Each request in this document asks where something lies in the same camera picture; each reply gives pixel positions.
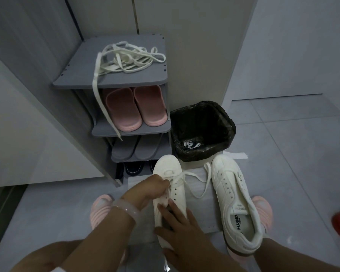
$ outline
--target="person's left hand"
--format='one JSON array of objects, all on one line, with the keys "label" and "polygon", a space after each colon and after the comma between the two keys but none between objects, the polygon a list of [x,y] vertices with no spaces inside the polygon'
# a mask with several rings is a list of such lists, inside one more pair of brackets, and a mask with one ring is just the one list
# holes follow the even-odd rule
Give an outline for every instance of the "person's left hand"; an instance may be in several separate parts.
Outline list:
[{"label": "person's left hand", "polygon": [[137,209],[142,210],[147,206],[149,200],[162,196],[169,186],[170,182],[168,180],[164,180],[159,175],[154,174],[137,183],[121,198],[134,205]]}]

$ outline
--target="white sneaker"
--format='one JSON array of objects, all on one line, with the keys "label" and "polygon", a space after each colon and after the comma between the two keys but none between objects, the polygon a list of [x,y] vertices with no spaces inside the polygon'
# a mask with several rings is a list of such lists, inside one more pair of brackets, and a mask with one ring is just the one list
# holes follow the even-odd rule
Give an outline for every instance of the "white sneaker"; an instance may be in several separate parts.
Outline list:
[{"label": "white sneaker", "polygon": [[[210,164],[207,162],[205,165],[205,170],[208,172],[208,178],[206,181],[200,179],[196,174],[193,174],[191,172],[183,172],[181,169],[181,165],[179,160],[173,156],[173,155],[164,155],[161,157],[155,167],[153,174],[158,174],[163,179],[167,179],[170,181],[170,187],[168,189],[168,192],[163,195],[160,198],[157,198],[154,200],[154,214],[155,214],[155,227],[157,226],[163,226],[171,230],[168,223],[162,218],[161,213],[159,212],[157,205],[158,203],[162,204],[163,206],[168,206],[168,200],[171,198],[179,207],[181,212],[186,216],[186,200],[185,200],[185,185],[187,185],[185,181],[186,175],[191,175],[193,177],[196,177],[199,181],[206,183],[204,192],[201,194],[201,196],[196,196],[189,188],[190,192],[195,196],[196,198],[200,199],[204,196],[207,187],[210,183]],[[159,237],[159,243],[162,248],[169,248],[173,249],[171,245],[165,241],[163,238]]]},{"label": "white sneaker", "polygon": [[251,255],[260,247],[263,234],[243,174],[238,164],[226,155],[217,155],[212,161],[211,170],[228,252]]}]

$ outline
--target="shoelace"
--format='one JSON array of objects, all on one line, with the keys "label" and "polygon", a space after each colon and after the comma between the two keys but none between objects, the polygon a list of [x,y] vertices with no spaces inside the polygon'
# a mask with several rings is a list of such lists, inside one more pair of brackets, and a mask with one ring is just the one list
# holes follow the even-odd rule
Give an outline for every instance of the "shoelace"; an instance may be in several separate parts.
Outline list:
[{"label": "shoelace", "polygon": [[[204,164],[204,168],[205,168],[205,171],[206,171],[207,174],[208,174],[208,178],[207,178],[206,181],[200,179],[198,175],[196,175],[196,174],[194,174],[194,173],[191,173],[191,172],[181,172],[181,173],[178,174],[178,175],[175,175],[175,174],[169,174],[169,175],[167,175],[167,174],[166,174],[166,171],[165,171],[165,178],[173,178],[172,180],[170,180],[170,187],[171,187],[171,189],[177,188],[177,187],[181,186],[181,185],[184,183],[184,185],[190,190],[190,192],[191,192],[191,194],[192,194],[193,196],[195,196],[197,199],[201,199],[201,198],[205,195],[205,192],[206,192],[207,189],[208,189],[208,186],[209,186],[209,183],[210,183],[210,178],[211,178],[211,167],[210,167],[209,162],[207,162],[207,163]],[[196,195],[193,193],[193,191],[191,190],[189,184],[185,181],[185,177],[186,177],[187,175],[191,175],[191,176],[197,178],[200,182],[206,183],[206,184],[205,184],[205,188],[204,188],[204,192],[202,193],[201,196],[196,196]]]},{"label": "shoelace", "polygon": [[[107,54],[114,53],[113,61],[102,63],[103,59],[107,59]],[[163,60],[157,59],[155,56],[163,57]],[[121,134],[113,124],[111,117],[109,116],[107,109],[102,103],[100,94],[98,92],[98,77],[107,73],[118,73],[123,71],[124,73],[134,73],[141,71],[147,67],[150,67],[153,61],[163,63],[166,61],[166,56],[157,52],[157,48],[153,47],[151,52],[147,52],[144,47],[137,47],[129,44],[128,42],[118,42],[106,46],[102,52],[97,54],[95,63],[95,72],[93,74],[92,89],[106,120],[115,130],[117,136],[121,139]]]}]

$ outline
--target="bracelet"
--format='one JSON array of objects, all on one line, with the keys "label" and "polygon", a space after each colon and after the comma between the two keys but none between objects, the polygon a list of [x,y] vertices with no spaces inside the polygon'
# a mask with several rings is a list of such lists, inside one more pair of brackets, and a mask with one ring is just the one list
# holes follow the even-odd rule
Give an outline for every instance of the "bracelet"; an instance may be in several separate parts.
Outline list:
[{"label": "bracelet", "polygon": [[136,224],[138,223],[138,220],[140,218],[140,211],[135,206],[133,206],[131,203],[125,201],[122,198],[119,198],[119,199],[116,199],[114,202],[112,202],[112,206],[116,206],[120,208],[121,210],[125,211],[135,220]]}]

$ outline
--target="black plastic bag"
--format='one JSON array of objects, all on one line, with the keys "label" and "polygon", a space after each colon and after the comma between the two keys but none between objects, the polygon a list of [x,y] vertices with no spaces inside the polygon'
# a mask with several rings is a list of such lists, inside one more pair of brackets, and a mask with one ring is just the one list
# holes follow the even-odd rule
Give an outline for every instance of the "black plastic bag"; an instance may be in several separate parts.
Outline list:
[{"label": "black plastic bag", "polygon": [[[225,110],[213,101],[201,101],[173,110],[171,135],[175,151],[182,161],[197,161],[228,148],[236,134],[236,126]],[[189,149],[185,142],[199,147]]]}]

